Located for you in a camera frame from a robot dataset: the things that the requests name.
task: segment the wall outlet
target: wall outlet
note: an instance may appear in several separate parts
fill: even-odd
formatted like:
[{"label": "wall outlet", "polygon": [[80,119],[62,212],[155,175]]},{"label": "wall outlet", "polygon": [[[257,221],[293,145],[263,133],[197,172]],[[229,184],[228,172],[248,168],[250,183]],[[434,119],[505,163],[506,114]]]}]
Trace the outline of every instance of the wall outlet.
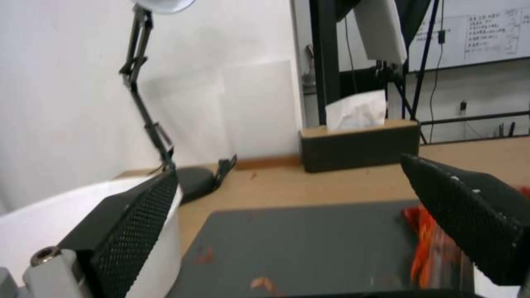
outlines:
[{"label": "wall outlet", "polygon": [[467,102],[462,101],[462,102],[460,103],[460,106],[458,107],[458,114],[459,114],[460,116],[464,116],[466,110],[467,110]]}]

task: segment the white container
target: white container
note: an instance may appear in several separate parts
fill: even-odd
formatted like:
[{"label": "white container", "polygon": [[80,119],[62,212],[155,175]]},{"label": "white container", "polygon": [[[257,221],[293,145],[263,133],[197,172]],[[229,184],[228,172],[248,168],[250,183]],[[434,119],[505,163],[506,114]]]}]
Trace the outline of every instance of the white container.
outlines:
[{"label": "white container", "polygon": [[[6,267],[19,286],[31,256],[57,245],[104,198],[126,191],[150,177],[98,183],[53,196],[0,217],[0,267]],[[147,257],[127,297],[165,297],[179,274],[180,229],[176,210],[182,191],[176,191],[158,241]]]}]

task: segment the gray mat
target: gray mat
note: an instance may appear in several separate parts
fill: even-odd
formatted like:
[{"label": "gray mat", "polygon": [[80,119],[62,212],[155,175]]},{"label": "gray mat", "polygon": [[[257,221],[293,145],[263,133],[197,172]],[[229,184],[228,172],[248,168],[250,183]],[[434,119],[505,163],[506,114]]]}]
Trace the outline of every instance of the gray mat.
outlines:
[{"label": "gray mat", "polygon": [[[392,203],[254,209],[210,215],[168,297],[267,297],[410,290],[417,239]],[[212,258],[207,260],[208,248]]]}]

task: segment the textured gripper pad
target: textured gripper pad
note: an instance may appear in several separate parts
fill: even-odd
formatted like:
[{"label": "textured gripper pad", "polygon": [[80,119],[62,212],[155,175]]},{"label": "textured gripper pad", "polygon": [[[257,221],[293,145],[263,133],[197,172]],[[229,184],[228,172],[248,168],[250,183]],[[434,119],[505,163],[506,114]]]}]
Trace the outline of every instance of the textured gripper pad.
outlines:
[{"label": "textured gripper pad", "polygon": [[492,175],[413,155],[401,167],[425,208],[498,285],[520,285],[530,264],[530,199]]},{"label": "textured gripper pad", "polygon": [[125,297],[158,240],[177,185],[175,170],[167,170],[107,197],[59,244],[76,251],[94,296]]}]

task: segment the wooden table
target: wooden table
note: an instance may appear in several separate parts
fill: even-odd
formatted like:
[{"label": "wooden table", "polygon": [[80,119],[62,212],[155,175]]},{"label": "wooden table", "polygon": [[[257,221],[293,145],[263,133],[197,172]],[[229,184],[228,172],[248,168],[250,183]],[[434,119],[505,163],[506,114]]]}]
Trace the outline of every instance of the wooden table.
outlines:
[{"label": "wooden table", "polygon": [[[530,185],[530,138],[423,146],[420,156]],[[302,166],[231,172],[213,194],[179,208],[182,252],[214,211],[415,198],[399,165],[318,174]]]}]

